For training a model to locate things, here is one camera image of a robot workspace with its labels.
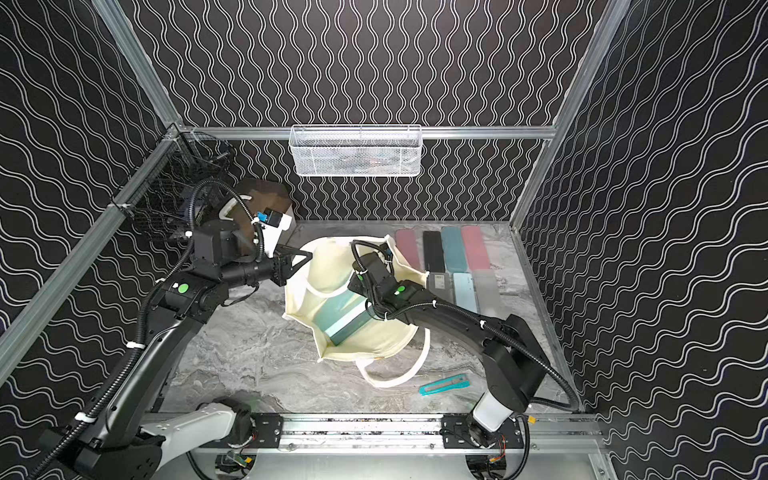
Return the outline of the translucent clear pencil case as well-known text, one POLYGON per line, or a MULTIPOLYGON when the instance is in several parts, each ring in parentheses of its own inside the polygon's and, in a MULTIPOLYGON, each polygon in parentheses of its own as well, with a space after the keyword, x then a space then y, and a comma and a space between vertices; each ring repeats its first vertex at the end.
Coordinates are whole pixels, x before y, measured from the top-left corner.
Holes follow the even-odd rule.
POLYGON ((472 272, 478 311, 481 315, 503 318, 506 312, 495 273, 492 270, 472 272))

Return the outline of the black pencil case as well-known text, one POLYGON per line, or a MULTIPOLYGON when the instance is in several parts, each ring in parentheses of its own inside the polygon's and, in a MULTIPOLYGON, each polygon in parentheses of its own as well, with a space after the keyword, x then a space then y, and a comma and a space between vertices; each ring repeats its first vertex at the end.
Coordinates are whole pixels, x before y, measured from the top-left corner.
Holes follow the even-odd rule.
POLYGON ((445 273, 445 258, 440 231, 424 231, 422 235, 425 269, 430 273, 445 273))

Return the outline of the teal translucent pencil case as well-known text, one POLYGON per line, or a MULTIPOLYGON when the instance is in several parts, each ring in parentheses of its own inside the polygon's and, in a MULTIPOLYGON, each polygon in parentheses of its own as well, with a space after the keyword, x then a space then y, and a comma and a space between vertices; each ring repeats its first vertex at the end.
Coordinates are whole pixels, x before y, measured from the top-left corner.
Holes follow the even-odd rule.
POLYGON ((468 262, 460 228, 444 226, 441 239, 446 270, 450 273, 467 272, 468 262))

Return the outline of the light blue pencil case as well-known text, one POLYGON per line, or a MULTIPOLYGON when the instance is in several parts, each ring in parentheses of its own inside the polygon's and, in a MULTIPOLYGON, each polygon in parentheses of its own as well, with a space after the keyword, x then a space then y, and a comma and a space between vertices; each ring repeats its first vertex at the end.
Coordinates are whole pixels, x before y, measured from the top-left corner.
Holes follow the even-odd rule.
POLYGON ((474 279, 471 273, 455 272, 452 274, 454 303, 470 312, 478 312, 474 279))

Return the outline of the cream canvas tote bag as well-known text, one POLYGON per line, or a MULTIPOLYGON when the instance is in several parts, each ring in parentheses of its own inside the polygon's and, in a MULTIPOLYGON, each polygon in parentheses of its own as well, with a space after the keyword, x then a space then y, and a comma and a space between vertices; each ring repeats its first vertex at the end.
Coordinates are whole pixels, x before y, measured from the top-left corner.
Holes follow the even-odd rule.
POLYGON ((381 379, 369 374, 369 365, 399 354, 419 328, 390 314, 372 317, 372 306, 365 297, 349 290, 349 282, 357 278, 353 240, 321 237, 302 246, 312 259, 287 281, 282 318, 311 331, 320 362, 353 363, 373 387, 393 388, 411 380, 422 368, 430 351, 431 332, 423 329, 421 352, 402 375, 381 379))

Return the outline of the pink pencil case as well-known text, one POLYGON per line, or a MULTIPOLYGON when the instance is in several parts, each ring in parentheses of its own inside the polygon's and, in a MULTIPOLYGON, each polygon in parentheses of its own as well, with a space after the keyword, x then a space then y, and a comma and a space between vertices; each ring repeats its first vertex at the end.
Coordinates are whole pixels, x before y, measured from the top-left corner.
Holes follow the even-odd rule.
POLYGON ((479 226, 463 226, 460 231, 468 268, 471 271, 490 270, 491 262, 481 228, 479 226))
POLYGON ((422 265, 416 241, 416 232, 412 229, 397 230, 395 232, 395 242, 408 264, 416 270, 421 270, 422 265))

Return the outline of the grey pencil case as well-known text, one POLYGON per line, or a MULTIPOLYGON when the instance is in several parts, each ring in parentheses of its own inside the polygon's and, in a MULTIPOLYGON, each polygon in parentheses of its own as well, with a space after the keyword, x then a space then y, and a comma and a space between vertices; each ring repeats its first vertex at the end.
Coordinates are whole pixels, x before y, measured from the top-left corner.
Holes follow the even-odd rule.
POLYGON ((428 290, 441 300, 452 303, 454 293, 451 275, 445 272, 430 272, 428 275, 428 290))

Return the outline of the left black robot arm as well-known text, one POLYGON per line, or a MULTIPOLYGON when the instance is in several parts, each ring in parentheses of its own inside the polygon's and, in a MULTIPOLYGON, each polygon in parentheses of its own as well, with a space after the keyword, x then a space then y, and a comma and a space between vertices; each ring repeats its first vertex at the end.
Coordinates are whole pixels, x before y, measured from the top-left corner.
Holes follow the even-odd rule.
POLYGON ((54 461, 89 479, 151 478, 167 457, 171 438, 147 432, 141 419, 188 343, 218 308, 235 305, 231 289, 257 290, 266 280, 285 286, 312 259, 308 251, 281 244, 267 252, 264 225, 254 214, 247 216, 251 238, 232 220, 198 225, 195 206, 207 188, 223 190, 247 207, 221 180, 204 179, 192 188, 185 251, 142 301, 134 338, 108 380, 67 426, 41 434, 43 456, 28 478, 39 478, 54 461))

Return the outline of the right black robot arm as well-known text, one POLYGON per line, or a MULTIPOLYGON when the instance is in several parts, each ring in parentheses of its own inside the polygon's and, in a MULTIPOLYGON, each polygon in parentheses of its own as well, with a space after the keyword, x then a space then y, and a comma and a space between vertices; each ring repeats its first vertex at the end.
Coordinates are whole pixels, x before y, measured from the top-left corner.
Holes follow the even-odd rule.
POLYGON ((397 320, 449 335, 481 362, 486 389, 462 423, 459 437, 477 447, 500 442, 498 431, 532 404, 562 411, 581 411, 578 395, 551 365, 525 320, 502 320, 449 303, 426 287, 398 280, 390 261, 379 252, 353 254, 348 287, 366 299, 381 321, 397 320))

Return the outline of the green pencil case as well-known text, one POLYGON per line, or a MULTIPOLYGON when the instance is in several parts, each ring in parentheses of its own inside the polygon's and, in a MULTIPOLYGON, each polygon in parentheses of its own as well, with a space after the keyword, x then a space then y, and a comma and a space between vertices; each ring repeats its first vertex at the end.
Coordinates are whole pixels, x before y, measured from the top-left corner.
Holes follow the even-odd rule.
POLYGON ((346 291, 326 300, 315 313, 313 322, 338 346, 373 319, 366 304, 363 296, 346 291))

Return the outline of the teal utility knife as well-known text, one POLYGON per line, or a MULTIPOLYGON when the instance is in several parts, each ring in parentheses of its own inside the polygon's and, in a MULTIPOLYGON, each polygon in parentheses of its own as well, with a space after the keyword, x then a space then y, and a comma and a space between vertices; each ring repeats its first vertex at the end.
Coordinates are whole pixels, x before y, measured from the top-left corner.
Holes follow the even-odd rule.
POLYGON ((438 381, 434 381, 419 388, 421 396, 431 396, 452 390, 468 388, 471 382, 466 374, 453 375, 438 381))

